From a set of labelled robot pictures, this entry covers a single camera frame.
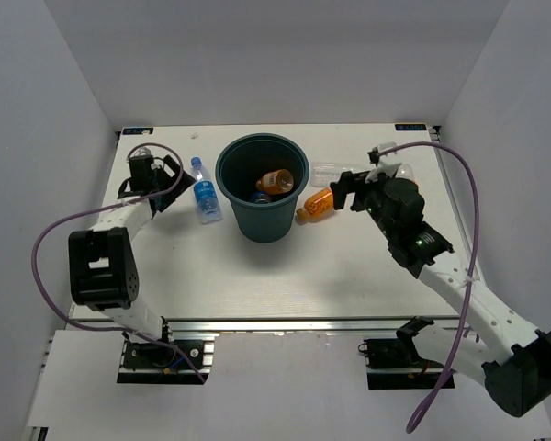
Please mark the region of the dark green plastic bin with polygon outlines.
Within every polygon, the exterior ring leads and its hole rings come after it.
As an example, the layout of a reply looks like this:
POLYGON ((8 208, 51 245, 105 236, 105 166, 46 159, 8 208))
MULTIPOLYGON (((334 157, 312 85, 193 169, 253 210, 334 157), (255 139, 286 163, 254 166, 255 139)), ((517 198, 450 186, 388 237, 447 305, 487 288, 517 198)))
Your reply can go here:
POLYGON ((241 233, 257 243, 283 238, 294 220, 298 197, 309 181, 309 161, 301 148, 273 133, 255 133, 231 142, 219 155, 215 177, 230 202, 241 233), (293 186, 269 203, 253 201, 257 182, 271 172, 287 170, 293 186))

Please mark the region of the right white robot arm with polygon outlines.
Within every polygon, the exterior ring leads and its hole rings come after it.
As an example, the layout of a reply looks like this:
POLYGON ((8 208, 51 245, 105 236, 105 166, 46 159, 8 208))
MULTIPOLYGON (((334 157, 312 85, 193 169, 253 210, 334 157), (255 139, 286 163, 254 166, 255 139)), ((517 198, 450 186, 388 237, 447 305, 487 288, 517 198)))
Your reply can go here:
POLYGON ((439 294, 479 335, 477 343, 459 344, 452 362, 455 371, 484 386, 514 417, 551 395, 551 331, 541 331, 467 275, 453 245, 424 221, 424 199, 413 181, 384 172, 344 172, 331 190, 337 210, 352 195, 351 209, 368 213, 394 260, 439 294))

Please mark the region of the blue table label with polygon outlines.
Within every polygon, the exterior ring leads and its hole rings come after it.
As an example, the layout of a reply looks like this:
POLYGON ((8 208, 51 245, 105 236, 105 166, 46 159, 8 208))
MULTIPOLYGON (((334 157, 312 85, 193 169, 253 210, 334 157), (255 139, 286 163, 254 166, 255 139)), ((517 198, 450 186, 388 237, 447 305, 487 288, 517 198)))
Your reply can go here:
POLYGON ((126 127, 122 130, 123 136, 141 136, 153 134, 153 127, 126 127))
POLYGON ((395 123, 396 131, 427 131, 427 126, 423 123, 395 123))

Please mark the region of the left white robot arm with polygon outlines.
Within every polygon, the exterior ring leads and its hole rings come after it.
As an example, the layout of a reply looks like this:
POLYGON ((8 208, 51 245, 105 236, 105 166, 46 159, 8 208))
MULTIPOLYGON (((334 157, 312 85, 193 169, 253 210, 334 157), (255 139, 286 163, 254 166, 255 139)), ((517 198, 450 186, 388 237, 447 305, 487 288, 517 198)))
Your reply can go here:
POLYGON ((194 184, 172 156, 157 159, 145 148, 129 158, 129 178, 118 188, 117 206, 88 230, 68 238, 73 302, 101 312, 136 343, 155 366, 174 360, 164 317, 140 296, 140 278, 132 240, 156 215, 166 211, 194 184))

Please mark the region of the right blue table label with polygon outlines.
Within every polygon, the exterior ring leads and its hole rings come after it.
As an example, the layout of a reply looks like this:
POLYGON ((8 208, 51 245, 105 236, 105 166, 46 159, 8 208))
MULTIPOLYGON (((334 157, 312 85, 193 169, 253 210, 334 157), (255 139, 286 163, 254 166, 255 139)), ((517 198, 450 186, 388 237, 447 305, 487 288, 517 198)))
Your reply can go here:
POLYGON ((423 123, 395 123, 396 131, 427 131, 427 126, 423 123))

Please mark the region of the aluminium table rail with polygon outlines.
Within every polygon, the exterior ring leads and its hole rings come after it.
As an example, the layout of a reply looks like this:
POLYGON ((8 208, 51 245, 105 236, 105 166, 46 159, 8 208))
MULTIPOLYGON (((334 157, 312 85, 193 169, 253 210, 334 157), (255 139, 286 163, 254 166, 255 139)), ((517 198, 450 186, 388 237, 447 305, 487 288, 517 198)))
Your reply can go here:
POLYGON ((390 319, 346 320, 212 320, 169 322, 176 332, 224 333, 224 332, 369 332, 395 330, 406 324, 409 317, 390 319))

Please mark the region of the left blue table label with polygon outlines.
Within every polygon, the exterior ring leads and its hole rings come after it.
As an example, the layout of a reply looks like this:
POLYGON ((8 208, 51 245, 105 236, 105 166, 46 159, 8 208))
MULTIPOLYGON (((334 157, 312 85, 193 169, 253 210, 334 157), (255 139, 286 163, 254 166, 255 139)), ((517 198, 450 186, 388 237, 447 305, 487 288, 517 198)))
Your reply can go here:
POLYGON ((141 136, 153 134, 153 127, 126 127, 122 130, 123 136, 141 136))

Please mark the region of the blue label water bottle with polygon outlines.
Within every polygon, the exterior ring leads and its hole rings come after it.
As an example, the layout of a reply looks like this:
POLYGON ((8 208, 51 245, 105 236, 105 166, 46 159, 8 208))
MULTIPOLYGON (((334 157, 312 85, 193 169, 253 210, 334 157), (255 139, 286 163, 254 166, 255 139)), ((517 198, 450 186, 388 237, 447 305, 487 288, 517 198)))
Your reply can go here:
POLYGON ((220 221, 222 216, 219 199, 210 171, 197 156, 191 159, 191 171, 196 180, 193 193, 198 219, 202 224, 220 221))

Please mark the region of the orange juice bottle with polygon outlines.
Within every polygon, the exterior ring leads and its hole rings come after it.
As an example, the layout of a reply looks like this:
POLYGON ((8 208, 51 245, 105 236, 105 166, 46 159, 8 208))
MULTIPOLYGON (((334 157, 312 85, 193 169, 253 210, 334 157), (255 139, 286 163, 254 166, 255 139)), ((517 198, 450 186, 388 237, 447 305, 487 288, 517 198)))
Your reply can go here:
POLYGON ((258 191, 268 195, 280 195, 290 192, 294 187, 294 176, 287 169, 268 172, 256 181, 258 191))
POLYGON ((321 189, 296 210, 296 222, 302 225, 324 221, 334 214, 333 202, 332 190, 329 187, 321 189))

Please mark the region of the clear plastic bottle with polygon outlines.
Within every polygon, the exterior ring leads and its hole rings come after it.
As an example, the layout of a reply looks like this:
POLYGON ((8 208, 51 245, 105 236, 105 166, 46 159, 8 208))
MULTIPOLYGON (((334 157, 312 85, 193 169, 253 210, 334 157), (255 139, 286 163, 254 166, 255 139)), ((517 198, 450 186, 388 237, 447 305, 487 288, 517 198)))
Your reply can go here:
POLYGON ((369 169, 367 164, 311 162, 309 184, 312 187, 328 187, 330 182, 337 182, 344 172, 360 173, 369 169))

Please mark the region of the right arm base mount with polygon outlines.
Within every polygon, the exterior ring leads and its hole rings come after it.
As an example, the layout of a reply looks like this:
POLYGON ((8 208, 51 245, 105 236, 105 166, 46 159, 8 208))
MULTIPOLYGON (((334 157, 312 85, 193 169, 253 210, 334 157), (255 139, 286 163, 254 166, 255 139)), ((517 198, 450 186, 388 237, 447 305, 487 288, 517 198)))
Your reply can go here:
POLYGON ((391 338, 365 339, 358 353, 365 358, 367 387, 370 390, 432 390, 444 368, 421 358, 413 337, 434 321, 425 317, 411 319, 391 338))

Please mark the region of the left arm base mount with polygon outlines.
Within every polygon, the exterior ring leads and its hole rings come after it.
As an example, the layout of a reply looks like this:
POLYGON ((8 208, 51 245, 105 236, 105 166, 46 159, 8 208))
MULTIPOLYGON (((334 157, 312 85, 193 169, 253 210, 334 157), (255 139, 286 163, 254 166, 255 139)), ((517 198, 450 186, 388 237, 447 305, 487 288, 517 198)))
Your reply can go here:
POLYGON ((214 354, 214 341, 209 337, 173 338, 203 378, 173 349, 152 343, 136 343, 123 333, 124 343, 118 366, 117 384, 131 385, 202 385, 208 378, 214 354))

